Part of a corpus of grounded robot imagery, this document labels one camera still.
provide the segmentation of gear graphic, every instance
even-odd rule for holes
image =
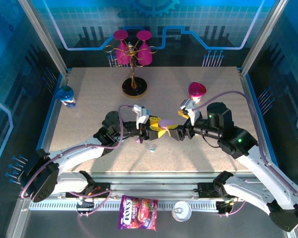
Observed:
[[[179,3],[179,0],[134,0],[131,4],[134,10],[139,14],[144,13],[146,17],[162,17],[164,13],[169,14],[170,10],[174,10],[175,5]]]
[[[21,13],[17,0],[0,0],[0,14],[8,23],[13,23]]]

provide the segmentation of speckled tabletop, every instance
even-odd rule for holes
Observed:
[[[228,90],[243,92],[236,67],[142,67],[136,76],[148,83],[147,93],[139,99],[126,97],[121,85],[130,76],[126,67],[73,68],[68,85],[74,90],[76,106],[62,105],[50,151],[64,149],[90,138],[101,128],[109,111],[122,104],[144,106],[152,116],[183,124],[177,114],[180,104],[188,98],[191,82],[201,82],[207,88],[201,103]],[[248,130],[255,138],[255,129],[246,101],[239,95],[225,95],[216,101],[231,109],[235,125]],[[201,110],[206,118],[206,109]],[[123,109],[124,121],[135,120],[131,109]],[[209,143],[217,145],[215,140]],[[221,149],[211,148],[200,136],[178,142],[165,134],[154,141],[137,144],[129,138],[106,156],[89,160],[72,171],[88,172],[154,172],[154,171],[247,171],[247,168],[226,155]]]

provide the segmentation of silver can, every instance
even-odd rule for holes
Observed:
[[[192,214],[191,206],[185,201],[177,202],[172,209],[172,216],[176,221],[185,222]]]

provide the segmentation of candy bag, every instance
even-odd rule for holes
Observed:
[[[158,200],[123,195],[120,203],[118,229],[151,229],[155,231]]]

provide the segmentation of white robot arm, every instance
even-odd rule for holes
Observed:
[[[181,105],[182,115],[187,118],[184,125],[168,128],[169,135],[178,141],[185,136],[191,139],[195,135],[218,140],[219,147],[227,154],[245,165],[262,182],[262,185],[249,183],[229,172],[220,173],[214,179],[212,190],[218,196],[239,197],[267,213],[272,221],[281,229],[290,232],[298,226],[298,185],[292,182],[277,166],[263,159],[257,141],[246,130],[234,126],[231,111],[223,103],[212,103],[207,107],[208,118],[203,119],[196,112],[192,101],[184,101]],[[50,163],[38,174],[27,188],[32,201],[44,200],[52,193],[77,192],[88,195],[99,186],[83,171],[76,178],[63,174],[64,171],[90,159],[99,158],[113,149],[99,148],[115,146],[118,138],[138,136],[140,143],[160,137],[156,125],[151,125],[152,116],[146,109],[134,106],[137,120],[123,123],[123,134],[120,134],[120,123],[117,112],[110,112],[103,121],[103,127],[87,141],[65,150],[46,153],[36,152],[35,157],[27,163],[18,180],[25,186],[33,174],[45,166],[51,158],[59,156],[55,163]]]

